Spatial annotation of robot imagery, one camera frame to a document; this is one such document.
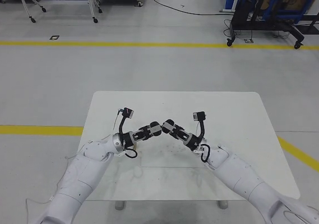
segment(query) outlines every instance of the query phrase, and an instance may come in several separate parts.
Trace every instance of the white table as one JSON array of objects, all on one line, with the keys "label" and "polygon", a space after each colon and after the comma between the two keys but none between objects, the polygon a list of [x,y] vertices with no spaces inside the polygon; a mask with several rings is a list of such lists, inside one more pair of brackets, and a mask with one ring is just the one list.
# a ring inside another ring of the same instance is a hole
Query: white table
[{"label": "white table", "polygon": [[[195,133],[192,113],[205,111],[205,138],[223,143],[280,193],[300,193],[269,117],[255,92],[94,93],[79,148],[111,133],[118,108],[134,110],[123,131],[173,119]],[[118,132],[119,121],[114,130]],[[137,145],[138,158],[115,157],[89,200],[244,200],[229,190],[181,141],[162,133]]]}]

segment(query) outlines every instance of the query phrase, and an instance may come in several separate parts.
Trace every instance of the black cable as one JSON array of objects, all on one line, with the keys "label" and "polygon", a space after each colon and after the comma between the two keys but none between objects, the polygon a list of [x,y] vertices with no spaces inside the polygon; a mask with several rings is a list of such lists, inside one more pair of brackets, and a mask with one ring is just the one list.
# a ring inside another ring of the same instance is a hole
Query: black cable
[{"label": "black cable", "polygon": [[287,39],[289,36],[290,36],[290,33],[289,33],[289,32],[287,32],[287,34],[285,34],[285,35],[280,35],[280,34],[279,34],[279,31],[278,31],[278,34],[277,34],[277,35],[274,34],[272,37],[273,37],[273,38],[282,38],[282,39],[285,40],[285,39]]},{"label": "black cable", "polygon": [[179,10],[179,9],[177,9],[177,8],[173,8],[173,7],[171,7],[171,6],[167,6],[167,5],[165,5],[165,4],[162,4],[162,3],[160,3],[160,2],[158,2],[158,1],[156,1],[156,0],[153,0],[153,1],[156,2],[156,3],[158,3],[158,4],[160,4],[161,6],[170,8],[170,9],[172,9],[172,10],[176,10],[176,11],[178,11],[178,12],[183,12],[183,13],[186,13],[186,14],[190,14],[190,15],[197,15],[197,16],[232,16],[232,15],[234,15],[234,13],[232,13],[232,14],[228,14],[228,13],[199,14],[199,13],[193,13],[193,12],[186,12],[186,11],[182,11],[182,10]]},{"label": "black cable", "polygon": [[208,147],[208,155],[206,156],[205,160],[203,159],[204,153],[202,153],[202,156],[200,157],[200,159],[202,160],[202,162],[206,163],[206,162],[208,162],[208,159],[209,159],[209,156],[210,156],[210,146],[208,146],[207,144],[201,144],[201,146],[206,146],[206,147]]},{"label": "black cable", "polygon": [[127,157],[129,157],[129,158],[136,158],[136,157],[138,156],[138,153],[137,153],[136,150],[131,149],[131,148],[126,149],[126,151],[127,151],[127,150],[132,151],[132,152],[135,152],[135,154],[136,154],[135,156],[130,156],[130,155],[128,155],[127,153],[125,153],[125,155],[126,155]]}]

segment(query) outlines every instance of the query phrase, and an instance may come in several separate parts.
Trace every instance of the gray floor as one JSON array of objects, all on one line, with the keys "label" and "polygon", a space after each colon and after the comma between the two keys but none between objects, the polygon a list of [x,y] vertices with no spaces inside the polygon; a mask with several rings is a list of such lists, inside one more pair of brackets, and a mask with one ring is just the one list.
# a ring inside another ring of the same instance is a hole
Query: gray floor
[{"label": "gray floor", "polygon": [[[220,1],[161,0],[183,10],[216,13]],[[85,2],[0,4],[0,40],[225,43],[223,19],[161,7],[104,6],[91,20]],[[250,32],[242,32],[244,43]],[[254,32],[255,44],[293,45]],[[304,44],[319,45],[319,36]],[[0,46],[0,124],[83,126],[92,94],[126,91],[255,91],[277,134],[319,161],[319,51],[190,48]],[[0,135],[0,223],[26,221],[25,198],[47,200],[79,137]],[[319,209],[319,173],[285,153],[301,200]],[[30,204],[30,218],[43,206]],[[263,223],[247,202],[221,211],[215,202],[86,202],[75,223]]]}]

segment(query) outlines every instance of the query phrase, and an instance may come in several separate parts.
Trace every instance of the wire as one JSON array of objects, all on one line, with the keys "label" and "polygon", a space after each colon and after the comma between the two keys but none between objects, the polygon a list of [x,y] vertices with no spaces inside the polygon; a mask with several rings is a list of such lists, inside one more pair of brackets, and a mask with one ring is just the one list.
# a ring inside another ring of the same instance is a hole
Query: wire
[{"label": "wire", "polygon": [[[119,113],[117,113],[117,116],[116,116],[116,118],[115,118],[115,120],[114,120],[112,132],[114,131],[114,127],[115,127],[115,124],[116,124],[116,122],[117,122],[118,115],[119,115]],[[104,139],[108,138],[110,135],[111,135],[111,134],[107,135],[106,137],[102,138],[101,140],[104,140]],[[59,183],[62,181],[64,175],[66,174],[67,168],[68,168],[68,166],[69,166],[69,164],[70,164],[70,159],[76,157],[80,152],[82,152],[84,146],[85,146],[85,144],[81,147],[81,149],[80,149],[74,156],[71,156],[71,157],[65,156],[65,157],[64,157],[64,158],[67,160],[66,169],[64,170],[64,173],[62,174],[61,178],[60,178],[60,179],[58,180],[58,182],[56,183],[56,190],[54,191],[54,194],[51,196],[50,200],[48,200],[48,201],[46,201],[46,202],[38,202],[38,201],[33,200],[33,199],[31,199],[31,198],[26,198],[26,199],[25,199],[26,224],[29,224],[29,203],[28,203],[28,201],[34,202],[34,203],[36,203],[36,204],[48,204],[48,203],[50,203],[50,202],[52,201],[52,197],[53,197],[54,195],[56,195],[56,193],[57,193],[57,191],[58,191],[58,188],[59,188],[58,185],[59,185]]]},{"label": "wire", "polygon": [[161,6],[170,8],[170,9],[172,9],[172,10],[176,10],[176,11],[178,11],[178,12],[183,12],[183,13],[186,13],[186,14],[190,14],[190,15],[197,15],[197,16],[232,16],[232,15],[234,15],[234,13],[231,13],[231,12],[229,12],[230,14],[229,14],[229,13],[200,14],[200,13],[186,12],[186,11],[182,11],[182,10],[179,10],[179,9],[177,9],[177,8],[173,8],[173,7],[171,7],[171,6],[167,6],[167,5],[165,5],[165,4],[162,4],[162,3],[160,3],[160,2],[158,2],[158,1],[156,1],[156,0],[153,0],[153,1],[156,2],[156,3],[158,3],[158,4],[160,4]]},{"label": "wire", "polygon": [[285,34],[285,35],[280,35],[280,33],[279,33],[279,31],[278,31],[278,34],[277,35],[273,35],[272,37],[273,38],[282,38],[282,39],[287,39],[288,37],[290,36],[290,33],[289,32],[287,32],[287,34]]},{"label": "wire", "polygon": [[198,122],[198,124],[197,124],[197,128],[195,129],[195,135],[197,135],[198,126],[199,126],[199,122]]},{"label": "wire", "polygon": [[138,156],[138,153],[137,153],[137,151],[134,149],[134,148],[128,148],[128,149],[126,149],[126,151],[132,151],[132,152],[135,152],[135,155],[134,156],[130,156],[130,155],[128,155],[127,153],[125,153],[125,155],[127,156],[127,157],[129,157],[129,158],[136,158],[137,156]]},{"label": "wire", "polygon": [[209,156],[210,156],[210,146],[208,146],[207,144],[201,144],[201,146],[206,146],[208,148],[208,155],[206,156],[205,160],[203,159],[204,153],[202,153],[202,156],[200,157],[202,162],[206,163],[206,162],[208,162],[208,159],[209,159]]}]

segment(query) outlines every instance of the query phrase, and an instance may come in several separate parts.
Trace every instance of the yellow floor line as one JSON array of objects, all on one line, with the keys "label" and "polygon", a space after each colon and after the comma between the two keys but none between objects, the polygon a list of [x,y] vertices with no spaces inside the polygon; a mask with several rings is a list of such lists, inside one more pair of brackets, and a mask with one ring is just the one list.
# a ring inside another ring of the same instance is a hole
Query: yellow floor line
[{"label": "yellow floor line", "polygon": [[0,125],[0,134],[81,136],[83,127]]},{"label": "yellow floor line", "polygon": [[[141,43],[141,42],[90,42],[90,41],[0,41],[0,46],[92,46],[92,47],[143,47],[143,48],[227,48],[226,43]],[[291,45],[233,44],[236,49],[294,50]],[[319,50],[319,46],[302,46],[300,50]]]},{"label": "yellow floor line", "polygon": [[319,173],[319,162],[278,136],[281,147]]},{"label": "yellow floor line", "polygon": [[[0,134],[26,134],[44,136],[80,136],[83,127],[66,126],[20,126],[20,125],[0,125]],[[278,136],[281,147],[291,155],[319,172],[319,162],[289,142]]]}]

